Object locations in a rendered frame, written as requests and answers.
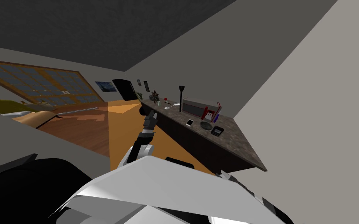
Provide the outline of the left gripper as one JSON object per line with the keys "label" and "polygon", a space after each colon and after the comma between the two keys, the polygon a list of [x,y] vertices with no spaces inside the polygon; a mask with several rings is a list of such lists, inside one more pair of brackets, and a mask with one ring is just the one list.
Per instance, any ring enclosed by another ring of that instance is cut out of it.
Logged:
{"label": "left gripper", "polygon": [[144,124],[143,124],[143,131],[142,132],[153,132],[154,128],[156,127],[157,124],[157,113],[151,110],[148,114],[148,116],[145,117],[144,119]]}

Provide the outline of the black tall lamp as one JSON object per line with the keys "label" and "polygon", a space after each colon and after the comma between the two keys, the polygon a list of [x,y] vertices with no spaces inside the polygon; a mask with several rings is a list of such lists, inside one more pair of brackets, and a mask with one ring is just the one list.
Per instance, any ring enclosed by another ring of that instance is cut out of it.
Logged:
{"label": "black tall lamp", "polygon": [[182,111],[182,101],[183,101],[183,91],[185,89],[185,86],[178,86],[180,91],[180,100],[179,100],[179,111]]}

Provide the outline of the black door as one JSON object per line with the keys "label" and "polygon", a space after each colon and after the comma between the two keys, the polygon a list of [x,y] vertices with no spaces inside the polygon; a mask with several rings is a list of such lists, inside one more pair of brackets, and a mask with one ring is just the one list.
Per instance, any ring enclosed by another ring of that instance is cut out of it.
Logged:
{"label": "black door", "polygon": [[125,101],[137,100],[138,97],[133,89],[132,83],[126,79],[113,79],[117,91]]}

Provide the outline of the grey and red box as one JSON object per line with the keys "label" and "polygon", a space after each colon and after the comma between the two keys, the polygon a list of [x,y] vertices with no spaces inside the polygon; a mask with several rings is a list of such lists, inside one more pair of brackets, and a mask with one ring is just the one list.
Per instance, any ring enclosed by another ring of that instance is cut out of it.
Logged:
{"label": "grey and red box", "polygon": [[182,99],[182,112],[199,117],[201,120],[213,122],[221,111],[218,101],[200,100],[195,98]]}

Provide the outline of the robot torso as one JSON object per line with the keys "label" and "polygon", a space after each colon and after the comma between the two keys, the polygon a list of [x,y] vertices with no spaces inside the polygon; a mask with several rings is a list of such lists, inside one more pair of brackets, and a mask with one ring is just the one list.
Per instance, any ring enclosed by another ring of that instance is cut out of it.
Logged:
{"label": "robot torso", "polygon": [[92,205],[106,199],[248,224],[284,224],[239,183],[153,156],[91,180],[74,196],[84,196]]}

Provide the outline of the dark cabinet with marble top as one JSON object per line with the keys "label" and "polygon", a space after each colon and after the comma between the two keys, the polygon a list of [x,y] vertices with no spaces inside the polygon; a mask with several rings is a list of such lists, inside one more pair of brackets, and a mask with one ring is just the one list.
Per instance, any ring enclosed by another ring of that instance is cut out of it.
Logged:
{"label": "dark cabinet with marble top", "polygon": [[[157,113],[157,126],[211,173],[220,170],[230,173],[250,168],[267,171],[233,118],[222,116],[212,123],[212,126],[224,129],[216,137],[210,130],[201,128],[200,118],[180,112],[178,106],[165,110],[164,103],[158,106],[149,100],[142,100],[141,105],[146,113],[154,110]],[[194,121],[191,127],[185,125],[189,119]]]}

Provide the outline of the wooden framed window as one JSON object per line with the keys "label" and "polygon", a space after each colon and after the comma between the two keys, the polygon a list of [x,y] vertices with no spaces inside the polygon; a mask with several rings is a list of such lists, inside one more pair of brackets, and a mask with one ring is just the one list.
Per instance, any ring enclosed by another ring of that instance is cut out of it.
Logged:
{"label": "wooden framed window", "polygon": [[78,72],[0,61],[0,86],[28,102],[56,107],[87,105],[103,99]]}

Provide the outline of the blue wall picture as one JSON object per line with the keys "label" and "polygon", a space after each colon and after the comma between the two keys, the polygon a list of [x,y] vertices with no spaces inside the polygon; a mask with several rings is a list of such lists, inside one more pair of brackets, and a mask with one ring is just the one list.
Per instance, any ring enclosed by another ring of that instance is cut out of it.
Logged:
{"label": "blue wall picture", "polygon": [[115,86],[111,82],[95,81],[95,83],[102,92],[117,92]]}

